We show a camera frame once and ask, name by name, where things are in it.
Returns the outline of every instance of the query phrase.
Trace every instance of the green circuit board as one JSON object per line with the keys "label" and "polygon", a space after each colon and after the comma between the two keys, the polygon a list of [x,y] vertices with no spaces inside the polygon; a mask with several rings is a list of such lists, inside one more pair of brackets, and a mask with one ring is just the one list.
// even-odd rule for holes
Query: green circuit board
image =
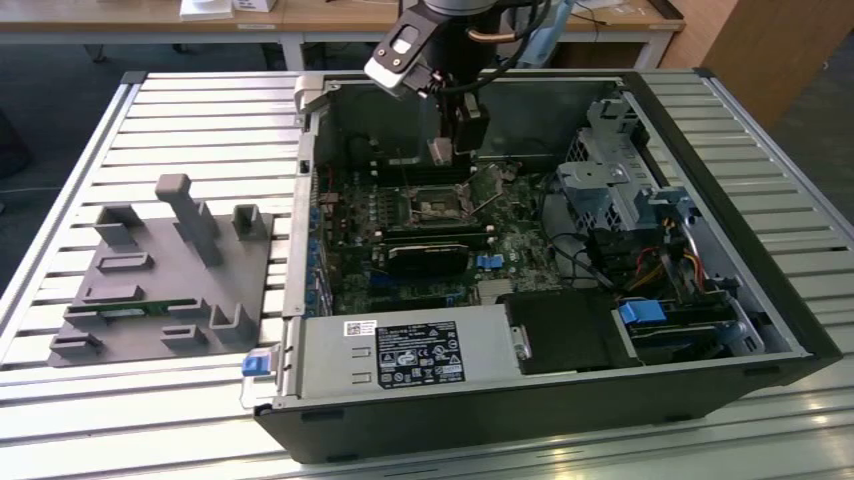
{"label": "green circuit board", "polygon": [[[478,284],[488,280],[508,279],[520,292],[561,286],[536,214],[542,175],[518,175],[513,165],[489,163],[465,184],[440,188],[381,188],[366,175],[354,180],[336,197],[322,197],[336,314],[480,305]],[[456,222],[465,209],[477,211]],[[493,241],[470,249],[462,273],[402,281],[384,269],[386,247],[373,241],[374,232],[410,229],[418,235],[442,222],[489,225]],[[484,256],[500,257],[501,267],[480,266]]]}

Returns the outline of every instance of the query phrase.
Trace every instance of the white label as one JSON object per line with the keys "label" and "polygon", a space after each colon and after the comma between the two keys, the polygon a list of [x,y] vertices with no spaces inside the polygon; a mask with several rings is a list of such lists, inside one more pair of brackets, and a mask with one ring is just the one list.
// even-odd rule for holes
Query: white label
{"label": "white label", "polygon": [[267,23],[239,23],[239,30],[276,30],[277,26]]}
{"label": "white label", "polygon": [[374,330],[377,330],[377,320],[356,320],[353,322],[345,322],[346,337],[374,335]]}
{"label": "white label", "polygon": [[145,317],[146,312],[141,308],[129,308],[126,310],[110,310],[102,312],[102,317],[117,318],[117,317]]}

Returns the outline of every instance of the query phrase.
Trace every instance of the white box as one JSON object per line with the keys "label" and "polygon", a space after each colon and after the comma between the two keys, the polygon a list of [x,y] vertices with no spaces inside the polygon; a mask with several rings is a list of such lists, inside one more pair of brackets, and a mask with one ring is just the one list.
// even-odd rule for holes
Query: white box
{"label": "white box", "polygon": [[277,0],[234,0],[234,4],[235,10],[243,10],[245,12],[269,12],[273,10]]}
{"label": "white box", "polygon": [[231,0],[182,0],[181,15],[185,22],[194,20],[218,20],[235,16]]}

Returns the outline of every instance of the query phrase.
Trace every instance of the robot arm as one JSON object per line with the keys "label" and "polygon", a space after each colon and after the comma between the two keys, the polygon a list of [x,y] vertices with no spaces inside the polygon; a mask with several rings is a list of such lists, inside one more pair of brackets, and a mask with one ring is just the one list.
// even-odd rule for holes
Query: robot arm
{"label": "robot arm", "polygon": [[[377,46],[365,67],[372,79],[397,97],[414,91],[437,98],[440,134],[430,145],[437,165],[468,162],[481,148],[490,116],[478,90],[516,66],[550,5],[552,0],[420,0]],[[504,12],[522,6],[532,6],[528,26],[498,33]],[[513,57],[481,76],[497,45],[516,42]]]}

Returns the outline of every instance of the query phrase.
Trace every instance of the blue clip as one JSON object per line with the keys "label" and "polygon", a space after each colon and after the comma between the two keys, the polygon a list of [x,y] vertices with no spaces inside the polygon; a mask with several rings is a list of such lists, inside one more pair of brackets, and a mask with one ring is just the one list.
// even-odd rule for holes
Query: blue clip
{"label": "blue clip", "polygon": [[270,353],[246,357],[243,359],[243,376],[261,377],[270,375],[270,363]]}
{"label": "blue clip", "polygon": [[665,310],[658,300],[630,300],[618,308],[624,324],[668,321]]}

